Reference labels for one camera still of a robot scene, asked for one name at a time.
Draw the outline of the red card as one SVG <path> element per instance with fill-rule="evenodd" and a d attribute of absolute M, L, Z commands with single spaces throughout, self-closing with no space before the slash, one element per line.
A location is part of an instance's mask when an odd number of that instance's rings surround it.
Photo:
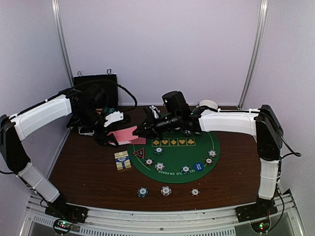
<path fill-rule="evenodd" d="M 145 145 L 146 138 L 138 137 L 130 142 L 131 145 Z"/>

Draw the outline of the red playing card deck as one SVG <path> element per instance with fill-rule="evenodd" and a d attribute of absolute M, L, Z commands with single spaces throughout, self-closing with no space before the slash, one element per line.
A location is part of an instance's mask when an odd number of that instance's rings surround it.
<path fill-rule="evenodd" d="M 108 136 L 113 134 L 118 142 L 118 145 L 130 144 L 131 141 L 138 138 L 137 135 L 133 135 L 133 132 L 136 129 L 137 129 L 137 126 L 133 126 L 133 127 L 129 127 L 129 128 L 121 129 L 121 130 L 116 130 L 116 131 L 110 132 Z"/>

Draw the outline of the blue tan chip stack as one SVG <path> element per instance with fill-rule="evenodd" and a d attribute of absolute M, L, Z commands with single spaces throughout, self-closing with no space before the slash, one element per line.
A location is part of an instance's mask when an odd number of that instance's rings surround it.
<path fill-rule="evenodd" d="M 160 192 L 163 196 L 169 196 L 172 193 L 172 189 L 169 186 L 163 186 Z"/>

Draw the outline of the green blue chip stack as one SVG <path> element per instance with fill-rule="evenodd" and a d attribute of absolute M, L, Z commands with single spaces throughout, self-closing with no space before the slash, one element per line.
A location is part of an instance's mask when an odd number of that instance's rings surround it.
<path fill-rule="evenodd" d="M 139 198 L 145 198 L 148 195 L 148 189 L 146 187 L 140 187 L 137 191 L 137 196 Z"/>

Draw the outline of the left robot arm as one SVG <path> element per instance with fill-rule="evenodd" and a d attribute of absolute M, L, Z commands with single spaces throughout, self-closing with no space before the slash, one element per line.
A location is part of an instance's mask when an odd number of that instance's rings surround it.
<path fill-rule="evenodd" d="M 52 93 L 51 97 L 42 96 L 33 105 L 26 101 L 25 108 L 9 108 L 8 114 L 0 117 L 0 156 L 6 167 L 1 174 L 19 178 L 59 218 L 67 218 L 71 208 L 65 195 L 49 181 L 49 169 L 57 159 L 58 145 L 63 142 L 72 118 L 92 129 L 92 141 L 98 146 L 118 143 L 110 132 L 114 126 L 123 124 L 137 102 L 125 87 L 117 83 L 114 86 L 132 99 L 133 106 L 104 117 L 100 104 L 101 99 L 107 103 L 108 94 L 95 84 L 89 85 L 87 92 L 73 86 Z"/>

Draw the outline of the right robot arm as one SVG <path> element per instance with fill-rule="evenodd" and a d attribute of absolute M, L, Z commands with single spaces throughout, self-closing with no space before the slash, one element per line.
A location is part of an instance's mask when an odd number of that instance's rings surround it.
<path fill-rule="evenodd" d="M 280 179 L 280 166 L 284 156 L 282 147 L 287 146 L 284 131 L 269 105 L 258 109 L 221 110 L 199 103 L 191 110 L 180 91 L 162 96 L 168 114 L 162 116 L 155 107 L 146 107 L 147 118 L 133 132 L 143 138 L 162 138 L 164 132 L 181 128 L 190 132 L 234 132 L 256 138 L 261 162 L 260 187 L 252 212 L 264 216 L 273 206 L 276 185 Z"/>

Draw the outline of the teal chip row in case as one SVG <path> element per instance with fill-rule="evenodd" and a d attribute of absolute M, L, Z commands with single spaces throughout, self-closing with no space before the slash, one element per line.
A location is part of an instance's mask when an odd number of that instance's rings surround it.
<path fill-rule="evenodd" d="M 107 116 L 107 115 L 109 115 L 109 114 L 111 114 L 111 113 L 113 113 L 113 112 L 115 112 L 115 111 L 116 111 L 115 108 L 105 107 L 105 108 L 102 109 L 102 112 L 101 112 L 101 113 L 102 113 L 104 116 Z"/>

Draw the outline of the black red triangle token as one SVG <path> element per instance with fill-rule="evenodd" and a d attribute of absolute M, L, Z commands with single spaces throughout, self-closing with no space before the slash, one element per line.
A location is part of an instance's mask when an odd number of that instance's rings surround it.
<path fill-rule="evenodd" d="M 133 152 L 133 155 L 136 156 L 136 157 L 144 159 L 145 158 L 145 149 L 141 148 L 139 150 L 136 150 L 136 151 Z"/>

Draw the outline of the green round poker mat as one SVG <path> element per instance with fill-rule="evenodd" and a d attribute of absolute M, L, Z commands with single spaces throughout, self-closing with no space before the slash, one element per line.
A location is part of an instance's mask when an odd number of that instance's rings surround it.
<path fill-rule="evenodd" d="M 157 155 L 154 149 L 163 148 L 163 153 Z M 145 158 L 139 158 L 133 155 L 133 152 L 141 148 L 145 149 Z M 208 151 L 217 152 L 215 157 L 210 157 Z M 199 135 L 192 133 L 185 136 L 182 130 L 172 130 L 163 134 L 163 139 L 147 139 L 145 145 L 128 145 L 127 151 L 132 166 L 141 174 L 164 183 L 179 184 L 192 182 L 200 179 L 210 173 L 219 161 L 221 148 L 219 139 L 215 132 L 202 132 Z M 154 164 L 145 165 L 146 159 L 153 159 Z M 205 164 L 206 158 L 212 158 L 213 164 Z M 155 169 L 156 163 L 161 162 L 165 165 L 162 171 Z M 197 172 L 194 170 L 194 163 L 201 162 L 204 170 Z M 182 166 L 189 166 L 188 174 L 181 173 Z"/>

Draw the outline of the black poker chip case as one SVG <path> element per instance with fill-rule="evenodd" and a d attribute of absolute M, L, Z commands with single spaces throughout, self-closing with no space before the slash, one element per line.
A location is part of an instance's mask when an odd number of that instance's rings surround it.
<path fill-rule="evenodd" d="M 118 104 L 117 77 L 114 75 L 93 75 L 75 78 L 75 85 L 66 92 L 70 100 L 72 117 L 66 127 L 69 129 L 85 127 L 95 135 L 107 135 L 104 127 L 106 119 L 97 109 L 104 108 L 111 102 Z"/>

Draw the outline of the gold card deck box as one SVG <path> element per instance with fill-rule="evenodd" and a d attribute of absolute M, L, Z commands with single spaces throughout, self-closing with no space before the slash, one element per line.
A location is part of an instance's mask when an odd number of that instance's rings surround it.
<path fill-rule="evenodd" d="M 118 171 L 131 168 L 131 161 L 127 150 L 114 153 L 114 157 Z"/>

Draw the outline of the white ceramic upper bowl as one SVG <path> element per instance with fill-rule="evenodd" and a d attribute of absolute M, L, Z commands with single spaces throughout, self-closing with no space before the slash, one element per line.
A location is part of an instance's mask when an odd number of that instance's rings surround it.
<path fill-rule="evenodd" d="M 213 108 L 216 110 L 218 109 L 218 104 L 212 100 L 201 100 L 198 105 L 199 105 L 199 107 L 207 106 L 209 108 Z"/>

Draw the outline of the blue round blind button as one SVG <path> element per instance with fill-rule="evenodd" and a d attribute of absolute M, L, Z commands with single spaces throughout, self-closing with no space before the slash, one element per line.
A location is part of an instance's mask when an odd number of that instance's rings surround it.
<path fill-rule="evenodd" d="M 194 163 L 193 168 L 195 171 L 201 172 L 204 170 L 204 165 L 201 162 L 196 162 L 196 163 Z"/>

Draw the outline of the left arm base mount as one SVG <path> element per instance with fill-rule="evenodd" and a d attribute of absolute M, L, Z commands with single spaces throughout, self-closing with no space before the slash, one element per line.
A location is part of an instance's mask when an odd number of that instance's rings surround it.
<path fill-rule="evenodd" d="M 88 216 L 88 209 L 86 207 L 69 204 L 63 204 L 60 206 L 48 205 L 45 209 L 45 214 L 74 223 L 85 223 Z"/>

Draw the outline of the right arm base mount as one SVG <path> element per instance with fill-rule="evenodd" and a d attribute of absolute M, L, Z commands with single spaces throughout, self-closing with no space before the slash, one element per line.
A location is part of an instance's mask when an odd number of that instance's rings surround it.
<path fill-rule="evenodd" d="M 238 222 L 252 221 L 258 218 L 267 217 L 278 212 L 276 206 L 266 207 L 258 204 L 239 206 L 235 208 Z"/>

